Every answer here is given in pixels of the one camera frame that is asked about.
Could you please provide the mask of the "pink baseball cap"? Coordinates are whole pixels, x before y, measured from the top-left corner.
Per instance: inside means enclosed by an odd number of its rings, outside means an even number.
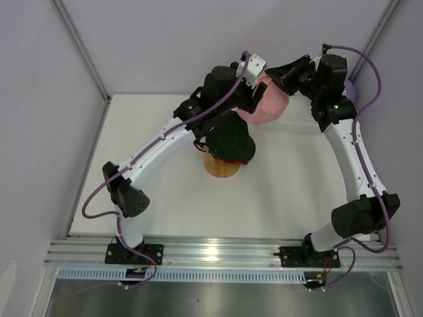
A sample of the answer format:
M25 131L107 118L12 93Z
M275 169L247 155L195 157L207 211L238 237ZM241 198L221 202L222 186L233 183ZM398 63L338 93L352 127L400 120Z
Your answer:
M289 96L268 75L261 77L258 82L266 84L267 88L255 112L250 114L237 108L238 115L252 125L262 125L277 120L289 104Z

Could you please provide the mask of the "dark green NY baseball cap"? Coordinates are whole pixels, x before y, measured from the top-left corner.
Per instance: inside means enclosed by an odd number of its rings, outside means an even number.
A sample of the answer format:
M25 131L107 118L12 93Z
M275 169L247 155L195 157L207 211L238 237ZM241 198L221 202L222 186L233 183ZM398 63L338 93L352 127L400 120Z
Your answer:
M234 111L219 118L217 125L206 135L206 147L210 154L230 163L248 164L256 152L247 122Z

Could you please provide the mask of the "lavender LA baseball cap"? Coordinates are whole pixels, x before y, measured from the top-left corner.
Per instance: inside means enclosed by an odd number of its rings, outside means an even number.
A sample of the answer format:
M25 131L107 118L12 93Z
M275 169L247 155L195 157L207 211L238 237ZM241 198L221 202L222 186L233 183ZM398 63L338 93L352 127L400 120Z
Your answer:
M354 84L346 79L344 81L344 95L350 99L353 103L357 100L357 92Z

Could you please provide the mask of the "red LA baseball cap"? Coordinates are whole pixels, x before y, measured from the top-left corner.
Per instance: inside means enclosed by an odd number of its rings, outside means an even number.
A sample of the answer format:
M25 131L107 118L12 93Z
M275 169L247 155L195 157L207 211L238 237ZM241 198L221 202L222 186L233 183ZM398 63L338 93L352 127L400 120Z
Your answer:
M201 147L201 146L197 143L197 141L193 141L193 145L194 145L194 147L195 147L197 150L199 150L199 151L200 151L200 152L202 152L202 153L207 153L207 154L209 154L209 153L210 153L208 150L205 150L203 147ZM228 164L241 163L241 164L243 164L243 165L247 165L247 164L249 163L249 161L248 161L248 160L227 160L227 159L224 159L224 158L217 157L216 155L213 155L213 154L211 154L211 157L212 157L213 159L215 159L215 160L220 160L220 161L225 162L225 163L228 163Z

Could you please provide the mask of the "wooden hat stand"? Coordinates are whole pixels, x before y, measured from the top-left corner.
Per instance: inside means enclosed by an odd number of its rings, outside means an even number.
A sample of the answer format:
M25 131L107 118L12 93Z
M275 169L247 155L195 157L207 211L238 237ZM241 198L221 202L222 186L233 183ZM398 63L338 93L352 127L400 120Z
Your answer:
M206 153L204 157L206 171L216 178L228 178L235 175L240 167L240 162L225 162Z

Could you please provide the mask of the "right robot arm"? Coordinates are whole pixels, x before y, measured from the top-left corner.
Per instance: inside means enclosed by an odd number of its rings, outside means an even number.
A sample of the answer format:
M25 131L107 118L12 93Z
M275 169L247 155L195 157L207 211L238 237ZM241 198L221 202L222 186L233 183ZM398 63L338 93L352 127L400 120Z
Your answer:
M400 207L397 194L390 194L377 178L361 137L358 113L347 98L344 81L347 61L339 55L325 54L315 59L304 55L298 60L265 73L289 96L299 92L311 101L311 114L330 143L346 188L347 202L332 210L330 221L307 234L300 249L289 254L281 247L283 266L339 267L337 251L361 234L386 230L380 254L391 243L390 220Z

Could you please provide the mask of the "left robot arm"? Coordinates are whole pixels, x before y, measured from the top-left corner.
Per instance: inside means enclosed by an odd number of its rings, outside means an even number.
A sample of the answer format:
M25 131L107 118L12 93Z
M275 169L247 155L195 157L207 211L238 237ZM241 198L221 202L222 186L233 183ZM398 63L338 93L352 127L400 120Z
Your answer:
M102 167L120 216L118 239L123 245L119 255L127 264L136 264L143 256L141 214L150 204L142 190L146 181L182 148L205 137L234 108L253 113L266 89L258 80L265 68L253 60L214 67L148 145L120 164L107 162Z

